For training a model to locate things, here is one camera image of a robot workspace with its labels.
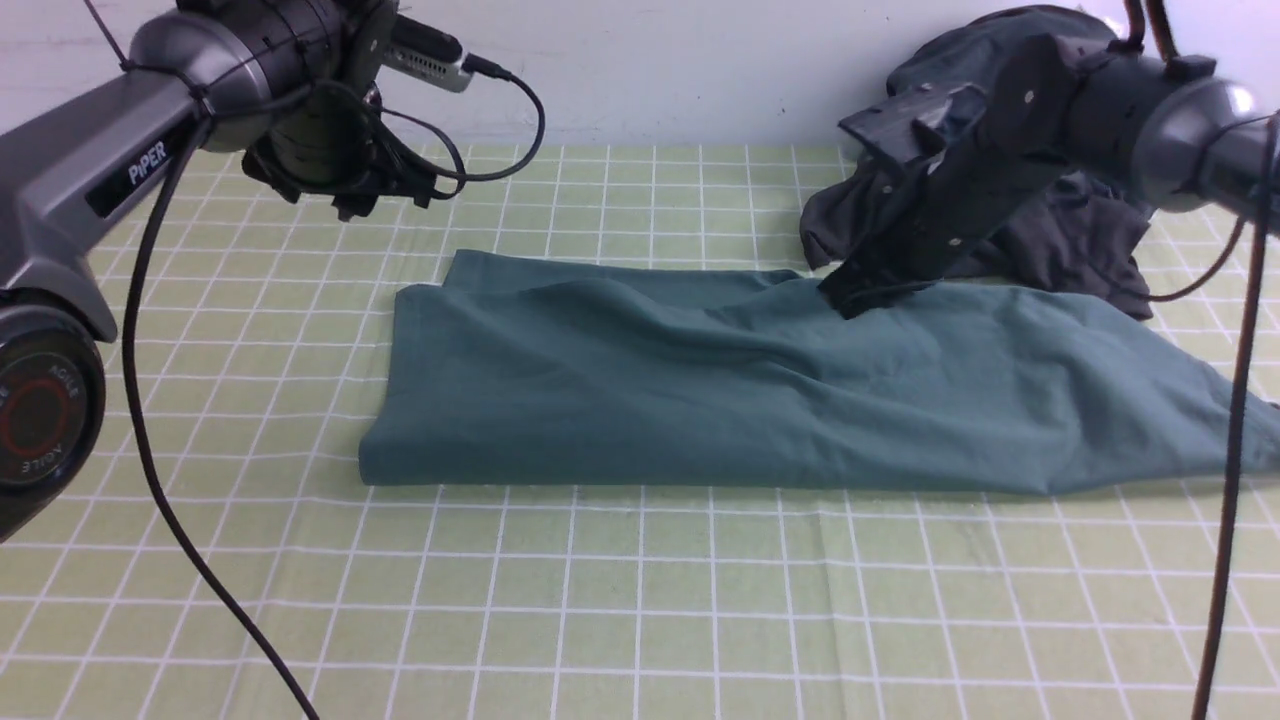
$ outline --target green cloth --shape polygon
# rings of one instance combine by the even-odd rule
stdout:
[[[844,320],[791,272],[460,251],[396,299],[371,486],[1057,495],[1220,474],[1229,383],[1084,295],[943,283]],[[1248,471],[1280,468],[1251,398]]]

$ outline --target cable connector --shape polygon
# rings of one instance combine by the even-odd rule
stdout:
[[[462,69],[468,73],[476,73],[494,79],[504,79],[507,82],[511,82],[511,78],[516,77],[507,68],[489,60],[488,58],[481,58],[480,55],[467,55],[467,59],[462,61]]]

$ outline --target teal t-shirt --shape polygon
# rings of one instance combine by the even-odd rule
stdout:
[[[1057,495],[1226,457],[1226,379],[1083,295],[942,283],[845,320],[791,272],[460,251],[393,332],[372,486]],[[1280,410],[1251,398],[1244,447],[1280,469]]]

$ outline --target black cable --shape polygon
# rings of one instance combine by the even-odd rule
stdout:
[[[1142,0],[1124,0],[1125,13],[1129,15],[1129,37],[1125,46],[1134,53],[1142,53],[1142,44],[1147,36],[1147,17],[1142,12]]]
[[[102,31],[104,37],[122,58],[122,68],[129,67],[129,61],[120,53],[119,45],[115,42],[114,36],[106,28],[106,24],[101,22],[101,17],[97,14],[97,9],[93,6],[92,0],[84,0],[84,4],[90,8],[95,19],[99,23],[99,28]],[[151,264],[151,254],[155,250],[157,238],[160,237],[160,229],[164,224],[165,215],[169,210],[169,205],[173,201],[173,196],[178,190],[178,183],[182,179],[183,173],[187,169],[191,158],[200,150],[200,147],[209,138],[212,132],[214,124],[218,118],[211,115],[205,115],[200,119],[196,131],[187,140],[180,152],[173,158],[173,165],[169,168],[169,174],[165,177],[164,183],[160,186],[160,191],[156,196],[155,206],[147,218],[146,228],[142,233],[142,240],[138,243],[137,259],[133,264],[133,274],[129,281],[128,296],[124,305],[124,322],[120,338],[120,352],[122,352],[122,374],[124,379],[124,393],[128,398],[129,406],[129,419],[133,424],[133,433],[138,445],[138,460],[142,465],[142,473],[146,478],[147,488],[151,491],[151,497],[155,501],[156,509],[160,511],[161,518],[164,518],[165,525],[173,533],[174,539],[182,547],[183,553],[187,560],[196,568],[196,571],[204,578],[205,583],[214,591],[218,598],[227,606],[227,609],[236,616],[239,624],[244,628],[253,642],[257,643],[259,648],[275,667],[280,678],[288,685],[289,691],[293,693],[294,700],[302,708],[303,714],[308,720],[319,720],[320,715],[316,712],[315,707],[311,705],[310,698],[307,698],[306,691],[298,684],[297,678],[289,670],[288,665],[280,657],[279,652],[271,646],[266,635],[257,628],[253,619],[248,616],[236,597],[223,585],[221,580],[214,574],[209,564],[200,556],[200,551],[196,548],[195,543],[187,536],[183,529],[182,523],[178,520],[177,514],[173,511],[168,497],[165,497],[164,484],[160,482],[160,475],[155,466],[155,456],[151,451],[151,441],[147,436],[146,419],[143,416],[142,407],[142,395],[138,389],[138,373],[137,373],[137,329],[138,329],[138,314],[142,306],[142,291],[146,286],[147,269]]]
[[[129,59],[124,55],[124,51],[120,50],[120,44],[115,41],[115,36],[111,35],[110,29],[108,29],[106,20],[104,20],[102,15],[97,12],[97,6],[93,5],[93,0],[84,0],[84,6],[88,8],[88,14],[93,15],[93,22],[97,23],[97,29],[102,32],[102,37],[105,37],[108,45],[111,46],[111,51],[115,53],[116,59],[120,60],[120,65],[123,67],[127,64]]]
[[[1165,0],[1147,0],[1147,14],[1151,15],[1151,36],[1156,38],[1156,49],[1166,63],[1178,56],[1174,45],[1174,31],[1169,26],[1169,12]]]
[[[1213,688],[1213,670],[1217,667],[1219,648],[1222,643],[1222,621],[1231,575],[1231,543],[1235,539],[1235,514],[1240,497],[1240,474],[1244,456],[1244,413],[1249,396],[1249,364],[1253,360],[1253,338],[1258,324],[1262,300],[1262,277],[1266,268],[1267,234],[1271,232],[1271,201],[1275,188],[1276,142],[1280,140],[1280,113],[1267,120],[1266,154],[1262,158],[1262,186],[1258,192],[1258,220],[1253,225],[1253,251],[1249,256],[1249,279],[1244,291],[1244,319],[1240,323],[1240,346],[1235,359],[1235,378],[1231,384],[1230,424],[1226,434],[1226,482],[1222,486],[1222,521],[1219,525],[1217,560],[1213,566],[1213,589],[1210,596],[1208,630],[1204,634],[1204,652],[1199,679],[1196,684],[1196,702],[1192,720],[1204,720],[1208,715]]]
[[[380,111],[384,113],[384,114],[387,114],[387,115],[392,115],[392,117],[396,117],[396,118],[401,118],[401,119],[408,120],[408,122],[411,122],[411,123],[413,123],[413,124],[416,124],[416,126],[419,126],[419,127],[421,127],[421,128],[431,132],[435,137],[438,137],[440,140],[440,143],[444,145],[444,150],[449,154],[449,159],[453,160],[453,167],[458,172],[458,174],[466,174],[466,165],[462,161],[462,152],[458,151],[458,146],[453,142],[453,138],[451,138],[443,129],[433,126],[431,123],[429,123],[426,120],[420,120],[420,119],[417,119],[417,118],[415,118],[412,115],[406,115],[404,113],[398,113],[398,111],[392,110],[389,108],[381,108]],[[467,186],[467,181],[456,181],[456,182],[457,182],[457,186],[453,188],[453,192],[449,192],[447,195],[436,195],[435,199],[436,200],[452,200],[452,199],[457,197],[458,193],[462,192],[462,188]]]
[[[1192,284],[1179,291],[1170,292],[1169,295],[1146,295],[1135,290],[1130,290],[1116,282],[1110,275],[1107,275],[1107,273],[1100,270],[1098,266],[1093,264],[1093,258],[1085,256],[1084,261],[1089,265],[1089,269],[1092,269],[1094,274],[1102,278],[1105,283],[1111,286],[1111,290],[1119,292],[1120,295],[1126,295],[1129,297],[1142,300],[1143,302],[1172,302],[1175,300],[1181,300],[1188,295],[1192,295],[1193,292],[1204,287],[1204,284],[1208,281],[1213,279],[1213,277],[1217,275],[1217,273],[1222,269],[1222,266],[1226,265],[1226,261],[1231,259],[1231,254],[1235,252],[1235,246],[1239,245],[1242,234],[1244,234],[1244,218],[1236,218],[1235,227],[1231,228],[1231,237],[1229,237],[1226,241],[1226,247],[1222,249],[1222,252],[1219,254],[1216,260],[1213,260],[1213,264],[1210,265],[1208,270],[1204,270],[1204,274],[1196,278],[1196,281],[1192,282]]]
[[[475,72],[484,74],[486,77],[492,77],[494,79],[504,79],[520,87],[525,92],[525,95],[529,96],[529,100],[534,104],[534,108],[538,110],[538,131],[534,133],[534,142],[532,145],[529,146],[529,151],[525,152],[524,158],[521,158],[513,165],[493,173],[472,174],[463,170],[449,170],[436,165],[435,163],[428,160],[426,158],[422,158],[421,155],[415,152],[413,149],[406,145],[404,141],[402,141],[390,128],[388,128],[385,123],[383,123],[381,118],[379,118],[374,111],[375,109],[369,102],[366,102],[364,97],[361,97],[360,95],[356,94],[355,90],[347,87],[340,82],[320,81],[319,83],[316,83],[316,90],[333,90],[352,108],[360,110],[361,113],[365,113],[370,118],[374,138],[378,142],[380,142],[383,147],[392,156],[396,156],[399,160],[408,163],[420,172],[435,174],[442,178],[448,178],[458,182],[477,182],[477,183],[494,182],[506,179],[518,173],[520,170],[525,169],[529,165],[529,163],[531,163],[534,158],[538,155],[538,150],[541,147],[543,138],[547,135],[547,109],[543,106],[543,101],[538,97],[538,94],[534,92],[534,88],[529,87],[529,83],[520,79],[515,74],[502,69],[498,65],[489,63],[489,67],[497,68],[497,70],[489,70],[486,68],[485,70],[476,69]],[[417,118],[406,115],[403,113],[397,113],[394,110],[381,109],[381,111],[387,113],[388,115],[394,115],[397,118],[404,118],[415,124],[425,127],[442,140],[447,137],[443,131],[440,131],[435,126],[426,123],[425,120],[420,120]],[[448,145],[452,145],[452,141],[448,141],[447,146]]]

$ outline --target white grid line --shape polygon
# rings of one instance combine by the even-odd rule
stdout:
[[[795,674],[796,717],[804,720],[804,688],[800,685],[800,648],[796,644],[795,600],[791,597],[791,564],[787,560],[787,520],[782,514],[782,491],[774,491],[778,503],[778,542],[782,553],[782,589],[787,598],[787,642],[791,643],[791,673]]]
[[[960,679],[960,664],[956,661],[955,644],[951,642],[950,621],[947,620],[947,606],[942,600],[942,585],[938,584],[938,571],[933,565],[933,550],[929,547],[929,532],[924,523],[924,507],[920,506],[919,493],[911,493],[915,502],[916,523],[920,528],[920,539],[924,544],[924,562],[929,568],[929,583],[933,585],[933,601],[938,606],[938,620],[942,626],[942,642],[947,648],[947,662],[951,664],[951,675]],[[956,684],[956,701],[960,703],[960,719],[969,720],[969,705],[964,700],[964,685]]]
[[[982,495],[982,503],[987,516],[987,525],[991,528],[991,538],[996,546],[996,557],[1000,559],[1000,573],[1005,577],[1005,591],[1009,593],[1009,605],[1014,609],[1014,624],[1018,625],[1018,633],[1021,635],[1023,647],[1027,650],[1027,665],[1032,671],[1032,682],[1036,683],[1036,697],[1039,700],[1041,711],[1044,712],[1046,720],[1052,720],[1053,711],[1048,706],[1048,698],[1044,697],[1044,685],[1041,683],[1039,667],[1036,662],[1036,651],[1032,650],[1032,639],[1027,633],[1027,620],[1023,618],[1023,609],[1018,603],[1018,592],[1014,589],[1014,575],[1009,571],[1009,560],[1005,557],[1005,542],[1000,537],[1000,529],[996,525],[996,514],[991,510],[989,497],[987,493]],[[924,538],[924,543],[928,546],[928,537]]]
[[[1059,518],[1062,518],[1062,507],[1059,505],[1057,500],[1052,501],[1053,510],[1057,512]],[[1111,646],[1107,643],[1107,635],[1102,629],[1102,620],[1098,615],[1097,606],[1093,603],[1093,592],[1089,589],[1089,584],[1084,580],[1084,573],[1080,571],[1080,557],[1075,551],[1075,542],[1071,539],[1071,533],[1068,530],[1066,524],[1061,524],[1062,539],[1066,542],[1066,551],[1071,556],[1071,565],[1075,566],[1075,578],[1079,580],[1080,592],[1084,593],[1084,605],[1089,609],[1089,618],[1093,619],[1093,624],[1097,628],[1098,643],[1102,644],[1102,655],[1107,660],[1107,670],[1111,671],[1111,679],[1115,682],[1114,687],[1120,694],[1120,705],[1124,706],[1125,716],[1129,720],[1134,720],[1133,707],[1129,706],[1129,694],[1125,692],[1125,684],[1120,680],[1120,670],[1116,667],[1115,657],[1111,653]]]

